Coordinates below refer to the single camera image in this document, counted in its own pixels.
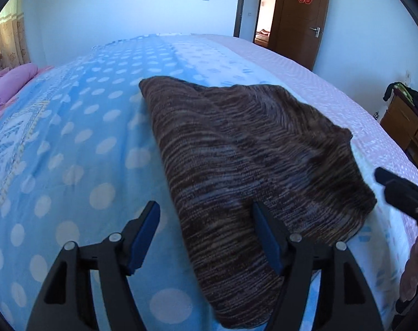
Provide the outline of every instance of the wall outlet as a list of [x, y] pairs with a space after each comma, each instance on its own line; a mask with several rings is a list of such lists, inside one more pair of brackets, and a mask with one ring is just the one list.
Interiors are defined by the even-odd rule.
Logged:
[[407, 87], [410, 87], [411, 85], [411, 72], [409, 70], [405, 72], [404, 85]]

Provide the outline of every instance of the dresser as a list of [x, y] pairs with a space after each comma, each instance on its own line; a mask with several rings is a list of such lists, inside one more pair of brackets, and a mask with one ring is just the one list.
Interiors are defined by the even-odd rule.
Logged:
[[418, 168], [418, 110], [397, 89], [381, 126]]

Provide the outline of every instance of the metal screw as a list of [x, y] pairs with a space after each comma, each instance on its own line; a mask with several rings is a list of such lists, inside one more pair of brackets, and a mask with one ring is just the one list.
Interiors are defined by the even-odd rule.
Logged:
[[74, 241], [69, 241], [65, 243], [65, 245], [63, 246], [65, 250], [73, 250], [75, 247], [76, 247], [76, 243]]
[[344, 252], [347, 249], [347, 244], [344, 243], [343, 241], [339, 241], [336, 243], [336, 249], [341, 250], [342, 252]]
[[290, 235], [290, 240], [294, 243], [299, 243], [302, 240], [301, 234], [295, 233]]
[[109, 236], [109, 241], [112, 241], [113, 243], [116, 243], [122, 238], [122, 234], [120, 233], [113, 233]]

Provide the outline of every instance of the blue polka dot bed sheet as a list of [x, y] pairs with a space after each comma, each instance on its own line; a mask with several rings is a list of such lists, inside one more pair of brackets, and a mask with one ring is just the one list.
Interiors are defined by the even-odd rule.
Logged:
[[[240, 42], [230, 38], [229, 43]], [[129, 278], [147, 330], [224, 330], [188, 260], [138, 84], [155, 75], [205, 86], [270, 83], [306, 102], [303, 90], [233, 50], [210, 36], [116, 41], [38, 76], [5, 110], [0, 120], [0, 311], [16, 331], [25, 330], [42, 282], [67, 241], [100, 242], [139, 216], [149, 200], [160, 204], [160, 224], [143, 267]], [[409, 240], [402, 216], [385, 204], [373, 178], [375, 166], [357, 138], [352, 149], [378, 204], [349, 247], [387, 326]], [[311, 284], [302, 331], [312, 328], [319, 282], [317, 277]], [[109, 330], [97, 272], [92, 272], [92, 287], [100, 329]]]

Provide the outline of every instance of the curtain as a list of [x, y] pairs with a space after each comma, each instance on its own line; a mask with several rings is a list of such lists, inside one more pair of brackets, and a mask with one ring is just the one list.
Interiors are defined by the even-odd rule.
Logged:
[[9, 0], [0, 13], [0, 59], [2, 68], [30, 62], [19, 0]]

